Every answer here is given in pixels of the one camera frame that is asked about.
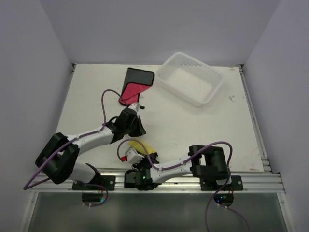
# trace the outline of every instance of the cable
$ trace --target cable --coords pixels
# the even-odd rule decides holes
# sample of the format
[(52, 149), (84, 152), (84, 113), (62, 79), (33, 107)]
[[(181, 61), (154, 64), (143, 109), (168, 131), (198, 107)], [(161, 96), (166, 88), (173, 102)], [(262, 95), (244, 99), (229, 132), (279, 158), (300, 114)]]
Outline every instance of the cable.
[[(106, 92), (108, 92), (108, 91), (117, 94), (117, 95), (124, 101), (124, 103), (127, 104), (126, 101), (122, 98), (122, 96), (121, 96), (119, 93), (117, 93), (115, 90), (112, 90), (112, 89), (107, 89), (107, 90), (105, 90), (105, 91), (102, 93), (102, 96), (101, 96), (101, 105), (102, 105), (104, 123), (103, 123), (103, 125), (102, 125), (100, 131), (102, 131), (102, 130), (105, 128), (105, 125), (106, 125), (106, 114), (105, 114), (105, 109), (104, 109), (103, 98), (104, 98), (104, 94), (105, 94)], [(98, 133), (97, 130), (94, 130), (94, 131), (91, 131), (91, 132), (87, 132), (87, 133), (84, 133), (84, 134), (79, 135), (79, 138), (84, 138), (84, 137), (86, 137), (86, 136), (89, 136), (89, 135), (92, 135), (92, 134), (96, 134), (96, 133)], [(44, 182), (50, 180), (50, 178), (46, 178), (46, 179), (44, 179), (44, 180), (42, 180), (42, 181), (39, 181), (39, 182), (37, 182), (37, 183), (35, 183), (35, 184), (30, 185), (31, 182), (37, 177), (37, 175), (44, 169), (44, 167), (47, 165), (47, 163), (48, 163), (53, 157), (55, 157), (55, 156), (58, 154), (58, 152), (62, 151), (64, 148), (66, 148), (66, 147), (69, 146), (71, 143), (75, 142), (76, 140), (78, 140), (77, 137), (74, 138), (74, 139), (72, 139), (72, 140), (70, 140), (70, 141), (68, 141), (67, 143), (65, 143), (64, 145), (62, 145), (61, 147), (59, 147), (56, 151), (54, 151), (54, 152), (51, 154), (51, 156), (48, 157), (47, 160), (45, 160), (44, 163), (39, 167), (39, 169), (38, 169), (38, 170), (36, 171), (36, 173), (30, 178), (30, 180), (25, 184), (25, 186), (23, 187), (23, 190), (28, 190), (28, 189), (30, 189), (30, 188), (33, 188), (34, 186), (37, 186), (37, 185), (39, 185), (39, 184), (41, 184), (41, 183), (44, 183)]]
[[(157, 168), (157, 167), (154, 166), (154, 164), (152, 163), (152, 161), (151, 161), (151, 159), (150, 159), (150, 156), (149, 156), (149, 152), (147, 151), (145, 145), (144, 145), (143, 143), (141, 143), (139, 140), (134, 139), (134, 138), (125, 139), (125, 140), (123, 140), (123, 141), (118, 145), (118, 147), (117, 147), (117, 156), (118, 156), (119, 159), (121, 159), (121, 158), (120, 158), (120, 155), (119, 155), (120, 146), (121, 146), (123, 143), (125, 143), (125, 142), (127, 142), (127, 141), (131, 141), (131, 140), (132, 140), (132, 141), (138, 142), (138, 143), (142, 146), (142, 148), (145, 150), (145, 153), (146, 153), (146, 155), (147, 155), (147, 158), (148, 158), (148, 161), (149, 161), (150, 165), (151, 165), (154, 169), (164, 171), (164, 170), (170, 170), (170, 169), (173, 169), (173, 168), (177, 168), (177, 167), (179, 167), (179, 166), (182, 166), (182, 164), (179, 163), (179, 164), (176, 164), (176, 165), (167, 167), (167, 168), (162, 168), (162, 169)], [(226, 167), (227, 167), (227, 172), (228, 172), (229, 178), (226, 179), (225, 183), (224, 183), (224, 184), (223, 184), (223, 185), (222, 185), (210, 198), (209, 198), (209, 200), (208, 200), (208, 202), (207, 202), (207, 205), (206, 205), (206, 208), (205, 208), (205, 225), (206, 225), (206, 228), (207, 228), (208, 232), (211, 232), (211, 230), (210, 230), (210, 228), (209, 228), (209, 225), (208, 225), (208, 220), (207, 220), (207, 213), (208, 213), (209, 205), (210, 205), (210, 203), (212, 202), (212, 199), (218, 194), (218, 192), (220, 192), (221, 190), (223, 190), (223, 189), (225, 188), (225, 186), (227, 185), (227, 183), (228, 183), (228, 181), (229, 181), (229, 179), (230, 179), (230, 177), (231, 177), (231, 171), (230, 171), (230, 169), (229, 169), (229, 164), (230, 164), (230, 161), (231, 161), (231, 158), (232, 158), (232, 154), (233, 154), (233, 147), (232, 147), (232, 145), (231, 145), (230, 143), (225, 142), (225, 141), (214, 142), (214, 143), (211, 143), (211, 144), (208, 144), (208, 145), (204, 146), (203, 148), (201, 148), (200, 150), (198, 150), (195, 154), (193, 154), (191, 157), (189, 157), (188, 159), (186, 159), (186, 160), (183, 161), (183, 163), (185, 164), (185, 163), (187, 163), (188, 161), (192, 160), (192, 159), (193, 159), (194, 157), (196, 157), (197, 155), (199, 155), (199, 154), (200, 154), (201, 152), (203, 152), (204, 150), (208, 149), (209, 147), (211, 147), (211, 146), (213, 146), (213, 145), (218, 145), (218, 144), (225, 144), (225, 145), (227, 145), (227, 146), (230, 148), (230, 154), (229, 154), (229, 156), (228, 156), (227, 163), (226, 163)], [(248, 223), (247, 219), (246, 219), (241, 213), (239, 213), (237, 210), (231, 209), (231, 208), (228, 208), (228, 209), (231, 210), (231, 211), (233, 211), (234, 213), (238, 214), (238, 215), (246, 222), (247, 227), (248, 227), (248, 231), (251, 232), (251, 228), (250, 228), (250, 226), (249, 226), (249, 223)]]
[(106, 191), (106, 197), (104, 198), (103, 201), (101, 201), (98, 204), (91, 204), (91, 203), (89, 203), (87, 205), (87, 204), (84, 203), (85, 205), (87, 205), (88, 207), (97, 207), (97, 206), (103, 205), (106, 202), (106, 200), (108, 198), (108, 191), (107, 191), (107, 189), (104, 186), (102, 186), (102, 185), (95, 185), (95, 184), (88, 184), (88, 183), (84, 183), (83, 181), (78, 181), (78, 182), (82, 183), (83, 185), (98, 187), (98, 188), (103, 189), (104, 191)]

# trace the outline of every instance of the plastic bin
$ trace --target plastic bin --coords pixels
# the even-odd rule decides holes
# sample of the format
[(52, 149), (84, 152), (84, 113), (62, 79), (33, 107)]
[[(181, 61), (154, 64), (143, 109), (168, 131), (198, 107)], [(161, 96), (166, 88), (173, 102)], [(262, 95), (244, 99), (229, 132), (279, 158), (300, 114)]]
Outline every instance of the plastic bin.
[(161, 85), (195, 106), (203, 106), (215, 95), (223, 74), (182, 52), (171, 56), (156, 72)]

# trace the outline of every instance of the gray floor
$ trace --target gray floor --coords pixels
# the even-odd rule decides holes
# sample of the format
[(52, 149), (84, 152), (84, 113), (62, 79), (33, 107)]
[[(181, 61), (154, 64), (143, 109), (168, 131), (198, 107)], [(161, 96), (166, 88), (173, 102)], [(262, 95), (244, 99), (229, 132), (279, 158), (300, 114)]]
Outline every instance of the gray floor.
[[(209, 194), (111, 193), (99, 207), (82, 206), (81, 193), (40, 193), (30, 232), (205, 232)], [(286, 232), (276, 194), (238, 194), (232, 205), (252, 232)], [(246, 232), (243, 220), (211, 204), (212, 232)]]

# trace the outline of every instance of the red fabric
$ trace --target red fabric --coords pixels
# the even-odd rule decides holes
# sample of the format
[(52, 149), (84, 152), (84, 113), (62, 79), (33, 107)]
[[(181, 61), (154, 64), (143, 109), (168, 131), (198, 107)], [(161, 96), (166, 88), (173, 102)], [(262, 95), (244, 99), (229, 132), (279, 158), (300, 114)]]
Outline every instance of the red fabric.
[(149, 89), (150, 86), (129, 83), (122, 94), (123, 99), (125, 99), (126, 103), (131, 105), (137, 103), (139, 101), (139, 93)]

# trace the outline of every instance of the tabletop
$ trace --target tabletop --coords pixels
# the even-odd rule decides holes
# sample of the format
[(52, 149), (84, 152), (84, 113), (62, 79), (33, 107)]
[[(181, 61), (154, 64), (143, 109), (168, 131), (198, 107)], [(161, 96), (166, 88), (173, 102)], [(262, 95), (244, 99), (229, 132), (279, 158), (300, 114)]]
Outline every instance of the tabletop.
[[(96, 129), (103, 123), (101, 95), (106, 89), (121, 93), (127, 68), (156, 72), (159, 65), (77, 64), (62, 110), (57, 132), (78, 134)], [(258, 142), (237, 67), (214, 67), (224, 74), (224, 81), (214, 97), (203, 107), (195, 107), (154, 84), (141, 93), (142, 124), (147, 134), (141, 139), (154, 148), (163, 163), (188, 153), (191, 145), (227, 141), (233, 146), (230, 169), (234, 172), (263, 172)], [(104, 97), (107, 120), (124, 108), (118, 96)], [(97, 168), (131, 168), (116, 155), (120, 141), (97, 147), (78, 157), (80, 163)], [(222, 145), (227, 159), (229, 148)], [(127, 150), (123, 145), (120, 154)]]

